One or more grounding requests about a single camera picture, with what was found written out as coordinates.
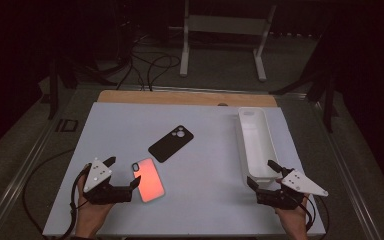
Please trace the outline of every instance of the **floor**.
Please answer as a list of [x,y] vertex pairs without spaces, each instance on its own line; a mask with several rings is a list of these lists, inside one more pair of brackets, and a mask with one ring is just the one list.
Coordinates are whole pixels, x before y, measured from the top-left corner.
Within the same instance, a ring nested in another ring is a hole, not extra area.
[[[169,46],[161,46],[151,38],[143,38],[134,48],[134,68],[118,88],[149,90],[148,80],[164,72],[153,82],[154,91],[267,94],[299,78],[316,44],[315,40],[301,37],[270,37],[263,52],[268,77],[263,83],[257,80],[252,44],[237,47],[231,43],[195,42],[188,76],[180,77],[178,65],[164,71],[168,65],[176,65],[181,44],[174,39]],[[166,55],[172,57],[154,62],[162,68],[150,68],[149,63]],[[102,69],[113,65],[111,61],[99,64]],[[128,67],[106,77],[119,83],[127,72]],[[75,90],[60,86],[61,104],[54,120],[47,120],[49,105],[37,102],[0,141],[0,239],[41,238],[37,228],[46,223],[91,105],[100,91],[117,88],[101,86],[86,76],[79,75],[79,79]],[[308,87],[276,96],[276,101],[284,112],[306,174],[329,190],[330,196],[324,199],[326,208],[322,202],[316,203],[328,230],[324,239],[384,239],[384,178],[376,161],[340,93],[335,94],[333,133],[328,133],[320,120],[320,104],[305,99]],[[74,132],[56,131],[60,119],[77,120],[79,127]],[[37,227],[29,220],[23,202]]]

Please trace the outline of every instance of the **dark background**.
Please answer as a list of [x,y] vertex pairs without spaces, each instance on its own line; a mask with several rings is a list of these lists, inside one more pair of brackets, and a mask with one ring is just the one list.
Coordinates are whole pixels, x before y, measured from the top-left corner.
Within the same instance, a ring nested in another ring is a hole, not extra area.
[[[91,21],[82,17],[87,7],[106,1],[80,2],[83,5],[61,0],[0,1],[0,138],[41,97],[37,83],[49,75],[55,46],[80,62],[93,61],[91,49],[98,43],[91,33],[113,23],[108,12],[102,10],[96,13],[100,17],[94,25],[85,25]],[[162,41],[168,41],[168,25],[183,24],[182,1],[121,2],[131,9],[124,14],[135,26],[141,25]],[[211,3],[208,6],[206,1],[198,1],[191,11],[205,12],[211,7],[213,13],[221,15],[258,15],[242,3],[238,8],[237,3],[229,1],[221,9],[217,1]],[[384,1],[365,5],[317,1],[283,4],[277,9],[272,31],[279,37],[292,33],[319,38],[328,23],[333,23],[331,31],[320,39],[307,70],[338,64],[336,90],[343,94],[384,173]]]

